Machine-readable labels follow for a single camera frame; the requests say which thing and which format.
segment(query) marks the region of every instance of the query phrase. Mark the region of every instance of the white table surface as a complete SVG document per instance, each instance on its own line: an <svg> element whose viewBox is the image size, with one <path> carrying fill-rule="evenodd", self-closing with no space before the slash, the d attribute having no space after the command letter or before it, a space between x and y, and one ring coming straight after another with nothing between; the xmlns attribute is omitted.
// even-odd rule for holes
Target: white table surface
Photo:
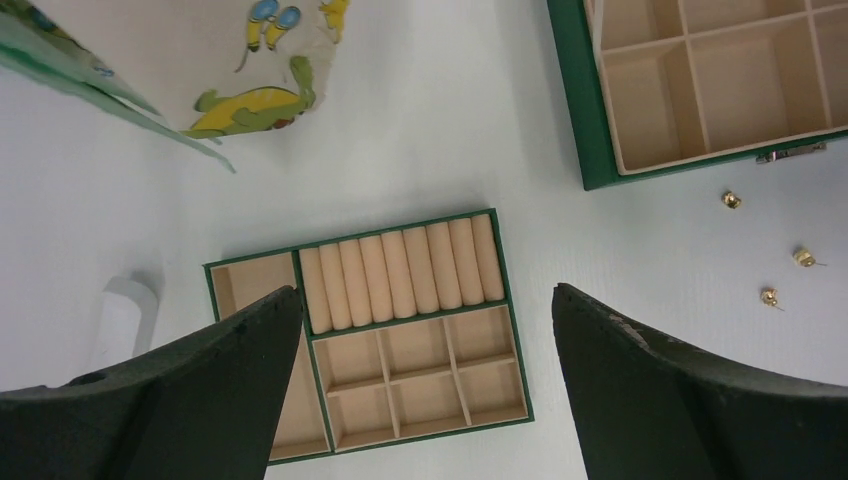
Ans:
<svg viewBox="0 0 848 480"><path fill-rule="evenodd" d="M585 478L550 326L560 281L720 355L848 385L848 145L586 193L542 0L354 2L326 103L228 139L237 175L7 71L0 105L3 390L83 373L113 275L154 287L161 345L212 322L205 262L498 208L537 421L269 479ZM801 243L830 266L795 266ZM785 313L759 303L765 285Z"/></svg>

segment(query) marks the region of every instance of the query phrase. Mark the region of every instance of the gold earring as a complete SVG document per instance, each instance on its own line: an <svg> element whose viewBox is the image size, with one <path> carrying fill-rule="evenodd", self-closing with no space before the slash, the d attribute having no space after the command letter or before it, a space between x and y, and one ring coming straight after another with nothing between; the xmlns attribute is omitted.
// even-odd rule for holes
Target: gold earring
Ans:
<svg viewBox="0 0 848 480"><path fill-rule="evenodd" d="M781 312L785 312L786 310L780 308L777 305L777 289L774 288L765 288L762 293L760 293L760 301L763 302L766 306L776 308Z"/></svg>
<svg viewBox="0 0 848 480"><path fill-rule="evenodd" d="M730 191L725 192L725 194L722 195L721 201L724 202L724 204L727 205L728 208L733 210L736 210L737 208L739 208L740 205L742 205L742 199L737 197L735 193Z"/></svg>
<svg viewBox="0 0 848 480"><path fill-rule="evenodd" d="M795 259L795 263L804 268L814 267L816 265L822 267L827 266L827 264L817 262L816 257L814 257L813 254L804 247L798 247L798 250L795 250L795 253L792 254L792 258Z"/></svg>

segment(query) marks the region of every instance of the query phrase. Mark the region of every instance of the metal clasp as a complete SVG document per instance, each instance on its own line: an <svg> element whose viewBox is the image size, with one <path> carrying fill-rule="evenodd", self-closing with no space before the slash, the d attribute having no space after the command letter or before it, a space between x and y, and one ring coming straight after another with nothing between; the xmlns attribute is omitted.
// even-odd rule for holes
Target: metal clasp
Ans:
<svg viewBox="0 0 848 480"><path fill-rule="evenodd" d="M773 152L757 155L757 164L763 165L773 163L784 158L797 157L798 155L807 155L808 153L824 152L827 150L827 144L824 142L814 143L812 145L802 145L795 148L787 148L786 150L775 150Z"/></svg>

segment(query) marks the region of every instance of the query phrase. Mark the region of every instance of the yellow cartoon figure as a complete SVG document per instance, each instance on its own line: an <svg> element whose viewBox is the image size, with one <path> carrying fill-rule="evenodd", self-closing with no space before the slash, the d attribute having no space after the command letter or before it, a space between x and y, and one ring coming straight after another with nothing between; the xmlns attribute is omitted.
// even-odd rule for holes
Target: yellow cartoon figure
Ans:
<svg viewBox="0 0 848 480"><path fill-rule="evenodd" d="M279 87L260 87L233 97L219 97L208 90L197 99L194 109L204 113L182 132L192 138L220 137L239 133L283 128L315 103L312 66L306 57L292 57L292 76L300 90L294 93Z"/></svg>
<svg viewBox="0 0 848 480"><path fill-rule="evenodd" d="M290 6L277 14L279 8L280 4L277 0L259 0L250 8L247 17L247 48L244 50L241 63L236 68L236 73L244 68L250 52L259 51L262 34L265 34L265 45L268 46L268 50L274 51L277 49L280 38L300 23L300 9Z"/></svg>
<svg viewBox="0 0 848 480"><path fill-rule="evenodd" d="M336 31L336 40L334 43L342 41L344 14L347 11L348 5L350 5L350 0L331 0L330 3L319 7L319 10L324 13L324 18L327 19L327 27Z"/></svg>

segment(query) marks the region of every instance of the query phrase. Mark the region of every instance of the green cartoon figure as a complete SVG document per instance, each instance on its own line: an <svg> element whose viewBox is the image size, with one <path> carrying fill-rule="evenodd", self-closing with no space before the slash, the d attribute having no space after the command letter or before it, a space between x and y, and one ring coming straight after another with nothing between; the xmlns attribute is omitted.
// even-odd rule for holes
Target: green cartoon figure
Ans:
<svg viewBox="0 0 848 480"><path fill-rule="evenodd" d="M282 128L315 103L312 66L306 57L289 61L299 94L280 87L260 87L234 97L219 97L207 90L194 109L205 115L182 132L192 138L210 138Z"/></svg>

